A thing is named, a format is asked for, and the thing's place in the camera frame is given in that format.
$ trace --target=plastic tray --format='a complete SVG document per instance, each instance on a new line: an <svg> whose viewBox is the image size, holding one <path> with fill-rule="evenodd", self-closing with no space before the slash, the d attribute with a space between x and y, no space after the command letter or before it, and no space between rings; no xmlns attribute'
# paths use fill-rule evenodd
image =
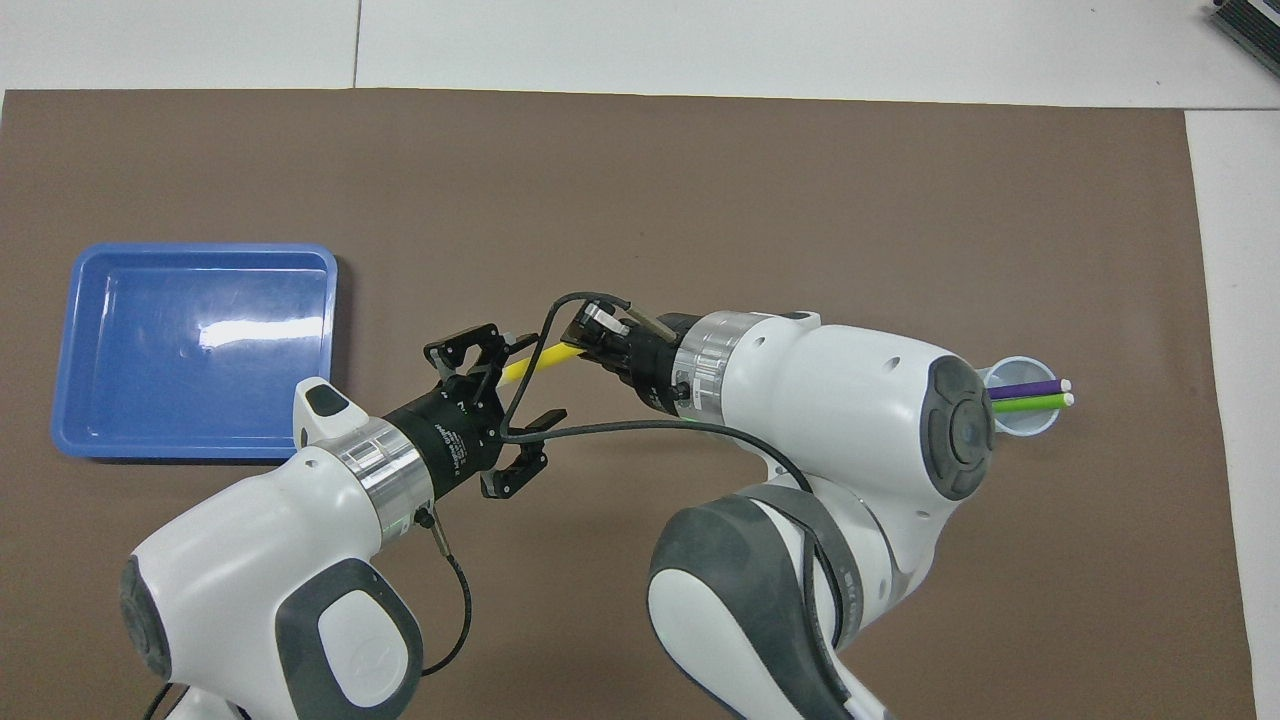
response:
<svg viewBox="0 0 1280 720"><path fill-rule="evenodd" d="M329 377L319 245L108 243L72 270L54 443L82 457L280 459L293 386Z"/></svg>

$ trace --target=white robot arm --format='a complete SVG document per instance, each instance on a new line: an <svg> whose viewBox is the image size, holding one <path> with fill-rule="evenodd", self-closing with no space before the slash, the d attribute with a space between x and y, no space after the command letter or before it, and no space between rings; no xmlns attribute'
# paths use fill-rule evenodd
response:
<svg viewBox="0 0 1280 720"><path fill-rule="evenodd" d="M764 484L671 520L650 566L658 639L740 716L888 717L836 651L919 585L980 484L995 432L982 380L940 347L815 313L663 319L687 327L669 392L644 377L667 363L637 372L634 347L631 366L602 364L655 407L782 448L808 487L765 456ZM576 327L571 342L614 340L582 314Z"/></svg>
<svg viewBox="0 0 1280 720"><path fill-rule="evenodd" d="M563 340L682 418L643 425L728 434L768 468L659 538L648 603L667 653L739 716L888 717L836 651L919 585L982 482L993 428L978 375L942 348L814 313L613 311L586 302ZM527 378L504 415L497 375L535 340L484 325L428 346L442 383L385 419L305 382L293 459L137 548L122 583L131 635L152 670L192 688L172 717L403 711L421 634L369 559L415 523L439 533L435 501L471 475L507 498L545 466L543 441L626 425L552 430L553 411L509 428ZM475 345L480 360L456 373ZM504 442L520 459L493 470Z"/></svg>

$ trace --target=brown mat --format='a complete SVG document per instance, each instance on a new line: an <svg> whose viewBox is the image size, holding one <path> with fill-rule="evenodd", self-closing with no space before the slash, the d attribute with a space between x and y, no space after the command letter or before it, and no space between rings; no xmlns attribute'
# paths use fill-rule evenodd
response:
<svg viewBox="0 0 1280 720"><path fill-rule="evenodd" d="M1248 717L1222 441L1180 113L425 91L10 91L0 129L6 413L0 716L133 717L159 680L116 578L151 530L255 468L125 465L49 438L67 278L104 241L320 242L344 261L337 379L385 413L422 342L531 331L563 291L654 311L820 310L975 365L1075 380L1001 437L933 574L846 660L901 717ZM530 415L653 416L585 364ZM442 503L475 592L410 717L714 717L648 626L680 507L762 479L678 434L558 441L513 501ZM453 642L419 532L378 559Z"/></svg>

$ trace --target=green straw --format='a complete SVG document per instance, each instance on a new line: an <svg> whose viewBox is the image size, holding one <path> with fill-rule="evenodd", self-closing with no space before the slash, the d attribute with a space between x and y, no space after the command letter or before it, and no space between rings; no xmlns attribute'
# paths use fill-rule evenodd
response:
<svg viewBox="0 0 1280 720"><path fill-rule="evenodd" d="M1075 396L1069 392L1057 395L1041 395L1038 397L1014 397L1010 400L996 400L991 409L998 413L1027 413L1028 410L1061 410L1075 404Z"/></svg>

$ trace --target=plastic cup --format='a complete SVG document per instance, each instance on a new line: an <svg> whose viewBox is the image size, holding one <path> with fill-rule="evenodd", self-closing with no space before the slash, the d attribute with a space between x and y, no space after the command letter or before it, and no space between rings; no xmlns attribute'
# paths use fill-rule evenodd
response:
<svg viewBox="0 0 1280 720"><path fill-rule="evenodd" d="M1034 357L1015 355L1005 357L989 368L978 370L978 377L988 388L1052 380L1057 375ZM1032 437L1050 429L1057 421L1060 410L1027 410L996 415L996 432L1015 437Z"/></svg>

